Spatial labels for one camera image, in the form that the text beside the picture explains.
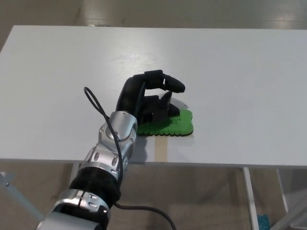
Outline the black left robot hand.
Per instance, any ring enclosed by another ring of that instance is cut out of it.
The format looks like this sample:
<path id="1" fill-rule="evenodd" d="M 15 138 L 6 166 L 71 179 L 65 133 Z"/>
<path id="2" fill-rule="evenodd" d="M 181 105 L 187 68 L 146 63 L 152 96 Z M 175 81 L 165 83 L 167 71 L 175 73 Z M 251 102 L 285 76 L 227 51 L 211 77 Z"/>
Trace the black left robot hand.
<path id="1" fill-rule="evenodd" d="M 127 79 L 116 110 L 132 114 L 140 125 L 164 122 L 180 114 L 180 109 L 170 101 L 172 93 L 184 91 L 182 82 L 162 70 L 147 71 Z"/>

